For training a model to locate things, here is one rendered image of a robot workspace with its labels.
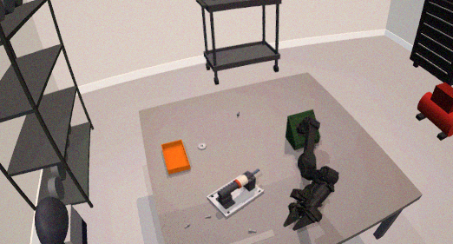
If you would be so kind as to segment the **white ring washer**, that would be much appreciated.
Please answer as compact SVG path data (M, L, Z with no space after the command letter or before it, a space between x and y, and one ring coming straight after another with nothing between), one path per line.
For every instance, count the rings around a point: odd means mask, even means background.
M203 147L202 147L202 146L203 146ZM200 144L198 145L198 149L199 149L199 150L203 150L203 149L205 149L206 147L207 147L207 146L206 146L205 143L200 143Z

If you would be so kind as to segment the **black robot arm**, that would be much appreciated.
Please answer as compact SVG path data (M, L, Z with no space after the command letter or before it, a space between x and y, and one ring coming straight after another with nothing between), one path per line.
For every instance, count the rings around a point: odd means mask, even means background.
M293 189L290 197L297 200L297 203L304 202L306 205L312 198L312 192L319 195L322 201L334 192L334 184L338 181L339 172L324 166L317 170L316 155L313 153L316 131L320 128L320 123L312 117L306 117L302 123L296 124L298 135L305 135L304 153L298 158L299 172L303 178L313 181L312 184L302 189ZM327 184L326 184L327 183Z

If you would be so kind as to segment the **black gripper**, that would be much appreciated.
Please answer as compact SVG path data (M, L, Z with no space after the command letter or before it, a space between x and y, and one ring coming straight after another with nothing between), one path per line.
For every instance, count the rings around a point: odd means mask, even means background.
M322 219L322 214L318 211L318 207L322 207L322 198L319 195L312 192L312 198L308 205L304 202L300 202L300 205L295 202L291 202L288 206L290 214L288 215L284 227L297 221L293 227L293 231L303 228L312 223L319 222ZM301 217L300 217L301 216Z

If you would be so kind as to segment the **orange open tray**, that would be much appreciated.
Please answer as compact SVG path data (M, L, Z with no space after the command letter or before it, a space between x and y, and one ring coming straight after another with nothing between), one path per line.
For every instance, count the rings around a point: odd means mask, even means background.
M161 144L169 174L190 169L182 140Z

